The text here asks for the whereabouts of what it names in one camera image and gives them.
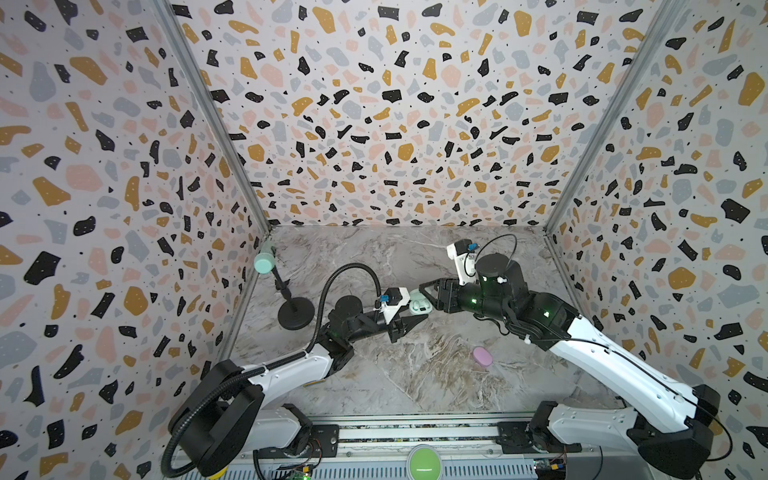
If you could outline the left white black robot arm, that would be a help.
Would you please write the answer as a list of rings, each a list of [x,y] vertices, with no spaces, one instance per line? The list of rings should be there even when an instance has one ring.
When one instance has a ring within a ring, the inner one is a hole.
[[[338,373],[352,359],[354,342],[379,334],[397,342],[431,311],[431,303],[416,290],[391,288],[370,311],[347,295],[336,301],[309,351],[256,366],[217,363],[169,421],[162,475],[178,478],[197,471],[212,477],[245,450],[302,454],[312,423],[281,398]]]

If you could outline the pink earbud charging case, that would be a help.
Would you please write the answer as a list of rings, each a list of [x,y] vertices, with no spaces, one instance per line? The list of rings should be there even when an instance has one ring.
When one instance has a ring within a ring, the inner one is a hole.
[[[475,347],[472,350],[472,357],[482,367],[489,367],[493,364],[493,356],[484,347]]]

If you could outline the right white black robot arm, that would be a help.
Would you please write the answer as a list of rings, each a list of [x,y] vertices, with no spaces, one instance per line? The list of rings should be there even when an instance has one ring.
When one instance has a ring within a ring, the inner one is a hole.
[[[624,400],[621,409],[541,402],[527,426],[533,448],[563,453],[587,444],[623,450],[678,479],[694,478],[707,462],[719,394],[648,366],[568,302],[529,289],[517,261],[489,254],[477,260],[473,278],[442,278],[419,290],[434,309],[500,323],[519,339],[578,366]]]

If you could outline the mint green earbud case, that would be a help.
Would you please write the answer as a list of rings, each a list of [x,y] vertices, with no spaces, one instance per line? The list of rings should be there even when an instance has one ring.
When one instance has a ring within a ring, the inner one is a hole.
[[[409,292],[409,311],[412,315],[428,315],[432,312],[431,302],[418,289]]]

